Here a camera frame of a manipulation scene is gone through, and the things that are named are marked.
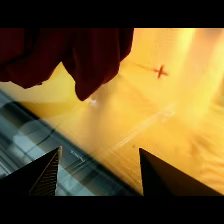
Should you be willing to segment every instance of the red glove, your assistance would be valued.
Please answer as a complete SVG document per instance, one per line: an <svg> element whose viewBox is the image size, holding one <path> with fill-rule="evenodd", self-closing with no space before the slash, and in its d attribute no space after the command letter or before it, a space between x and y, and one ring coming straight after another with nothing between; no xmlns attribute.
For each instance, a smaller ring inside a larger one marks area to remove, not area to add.
<svg viewBox="0 0 224 224"><path fill-rule="evenodd" d="M0 81L30 88L62 61L85 100L118 72L131 50L133 28L0 28Z"/></svg>

